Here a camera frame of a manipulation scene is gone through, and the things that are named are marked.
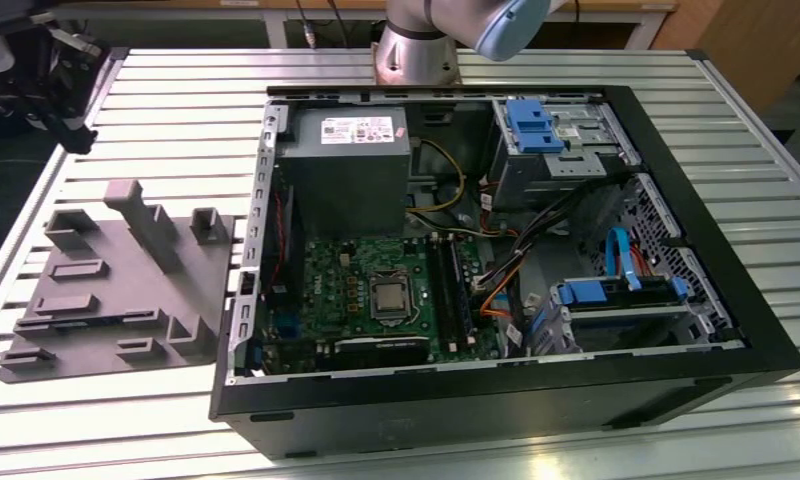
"yellow wire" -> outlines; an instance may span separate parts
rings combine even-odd
[[[433,140],[427,140],[427,139],[422,139],[422,144],[427,144],[430,145],[433,148],[435,148],[439,153],[442,155],[445,155],[445,158],[449,159],[449,162],[451,162],[451,165],[454,165],[454,168],[457,169],[457,173],[459,174],[459,190],[457,191],[457,195],[454,196],[454,198],[447,201],[446,203],[443,203],[442,205],[434,205],[430,207],[416,207],[416,208],[408,208],[407,211],[410,212],[437,212],[439,210],[445,210],[446,208],[451,207],[457,202],[459,202],[459,200],[463,198],[463,194],[466,193],[466,174],[463,173],[463,169],[459,166],[459,162],[457,161],[457,159],[451,156],[451,154],[447,152],[447,150],[445,148],[442,148],[442,146],[434,142]]]

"motherboard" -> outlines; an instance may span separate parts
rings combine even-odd
[[[360,357],[378,351],[395,357],[378,363],[396,366],[419,363],[410,355],[425,364],[498,358],[495,327],[481,324],[471,308],[470,286],[483,268],[471,237],[311,241],[299,313],[274,316],[290,340],[270,346],[276,358],[296,361],[279,364],[271,355],[266,366],[320,371],[322,358],[335,355],[355,359],[347,368],[363,367]]]

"cpu socket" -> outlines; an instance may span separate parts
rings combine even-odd
[[[371,318],[386,327],[396,327],[412,315],[410,277],[396,271],[391,276],[371,277]]]

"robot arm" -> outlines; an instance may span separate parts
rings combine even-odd
[[[566,0],[390,0],[376,52],[383,83],[450,84],[458,79],[455,42],[495,61],[531,42]]]

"aluminum extrusion table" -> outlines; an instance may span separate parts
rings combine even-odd
[[[800,347],[800,167],[711,63],[682,52],[557,51],[505,64],[466,52],[461,65],[467,84],[633,86]],[[139,178],[170,215],[195,206],[238,215],[243,238],[267,85],[370,84],[372,72],[366,50],[138,50],[114,62],[90,114],[95,149],[55,153],[0,252],[0,354],[47,260],[54,209],[110,219],[107,181]],[[653,428],[279,464],[207,419],[212,377],[208,365],[0,382],[0,474],[800,478],[800,373]]]

